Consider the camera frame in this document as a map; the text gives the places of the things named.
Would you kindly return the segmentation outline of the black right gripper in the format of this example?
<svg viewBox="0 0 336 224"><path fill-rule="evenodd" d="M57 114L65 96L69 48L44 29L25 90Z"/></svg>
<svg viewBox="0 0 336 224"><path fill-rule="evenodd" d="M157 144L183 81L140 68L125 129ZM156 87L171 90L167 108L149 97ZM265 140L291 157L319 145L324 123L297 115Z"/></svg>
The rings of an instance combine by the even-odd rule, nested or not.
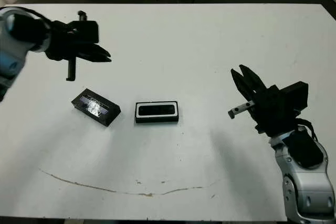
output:
<svg viewBox="0 0 336 224"><path fill-rule="evenodd" d="M300 85L292 84L281 90L276 85L267 88L250 68L239 67L243 75L234 69L230 72L237 90L247 101L229 110L229 117L234 119L237 114L248 111L257 123L258 133L269 137L295 130L296 117L300 114Z"/></svg>

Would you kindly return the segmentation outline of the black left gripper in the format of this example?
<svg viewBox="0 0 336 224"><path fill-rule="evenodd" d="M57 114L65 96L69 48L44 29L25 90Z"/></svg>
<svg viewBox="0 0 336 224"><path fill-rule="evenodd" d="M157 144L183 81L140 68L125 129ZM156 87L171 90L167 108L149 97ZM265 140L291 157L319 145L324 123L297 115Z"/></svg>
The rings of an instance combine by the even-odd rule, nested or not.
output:
<svg viewBox="0 0 336 224"><path fill-rule="evenodd" d="M76 59L90 62L111 62L110 53L99 45L85 44L83 50L85 54L77 53L76 46L88 42L86 21L87 14L80 10L78 12L79 20L64 23L59 20L51 22L51 42L45 52L46 56L55 61L68 61L67 81L76 79Z"/></svg>

